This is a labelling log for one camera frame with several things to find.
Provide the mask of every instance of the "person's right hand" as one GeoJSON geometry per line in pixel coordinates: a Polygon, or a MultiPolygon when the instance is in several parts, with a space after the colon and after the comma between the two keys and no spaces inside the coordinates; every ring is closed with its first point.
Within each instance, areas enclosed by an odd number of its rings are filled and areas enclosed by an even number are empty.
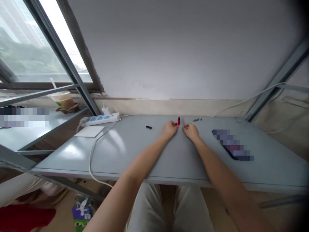
{"type": "Polygon", "coordinates": [[[196,126],[192,123],[187,123],[183,126],[183,131],[186,134],[186,136],[191,139],[192,141],[194,139],[198,139],[200,137],[199,130],[196,128],[196,126]]]}

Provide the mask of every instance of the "tissue box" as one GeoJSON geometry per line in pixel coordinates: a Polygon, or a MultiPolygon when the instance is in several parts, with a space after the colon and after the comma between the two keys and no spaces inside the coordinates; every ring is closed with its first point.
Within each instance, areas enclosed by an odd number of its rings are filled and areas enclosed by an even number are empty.
{"type": "Polygon", "coordinates": [[[77,195],[75,205],[72,208],[76,232],[82,232],[84,230],[94,213],[93,200],[77,195]]]}

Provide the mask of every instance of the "desk surface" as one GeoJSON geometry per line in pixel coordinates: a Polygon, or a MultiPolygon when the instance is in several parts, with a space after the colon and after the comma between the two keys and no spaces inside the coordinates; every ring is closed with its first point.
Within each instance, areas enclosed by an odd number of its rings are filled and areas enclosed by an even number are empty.
{"type": "MultiPolygon", "coordinates": [[[[197,117],[186,116],[185,122],[197,117]]],[[[249,190],[294,192],[308,189],[308,162],[257,129],[235,118],[200,117],[195,122],[201,138],[236,174],[249,190]],[[213,129],[229,129],[241,145],[251,151],[254,161],[233,160],[212,135],[213,129]]],[[[116,180],[138,153],[159,137],[163,125],[177,116],[128,116],[104,135],[95,147],[92,171],[99,179],[116,180]]],[[[111,123],[104,124],[105,130],[111,123]]],[[[73,137],[39,163],[33,171],[46,175],[91,178],[89,152],[93,138],[73,137]]],[[[181,128],[162,151],[146,181],[153,183],[209,185],[201,159],[181,128]]]]}
{"type": "Polygon", "coordinates": [[[0,129],[0,144],[13,150],[25,150],[45,138],[50,132],[76,116],[84,113],[87,108],[82,108],[75,113],[64,114],[56,112],[55,108],[49,109],[49,125],[42,128],[11,127],[0,129]]]}

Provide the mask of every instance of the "white coaster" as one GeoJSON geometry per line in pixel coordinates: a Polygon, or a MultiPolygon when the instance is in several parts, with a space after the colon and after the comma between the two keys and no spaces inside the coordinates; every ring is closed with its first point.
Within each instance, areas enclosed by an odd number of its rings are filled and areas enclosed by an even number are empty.
{"type": "Polygon", "coordinates": [[[74,136],[95,138],[103,129],[103,126],[86,126],[74,136]]]}

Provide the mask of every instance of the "hand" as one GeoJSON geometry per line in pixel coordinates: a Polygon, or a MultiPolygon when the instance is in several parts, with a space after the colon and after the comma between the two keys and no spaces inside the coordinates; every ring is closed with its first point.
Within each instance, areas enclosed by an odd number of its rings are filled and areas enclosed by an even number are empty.
{"type": "Polygon", "coordinates": [[[187,123],[183,126],[183,131],[186,136],[192,141],[200,137],[199,130],[192,123],[187,123]]]}
{"type": "Polygon", "coordinates": [[[163,126],[162,135],[168,137],[169,139],[176,133],[179,126],[175,125],[174,121],[168,121],[163,126]]]}

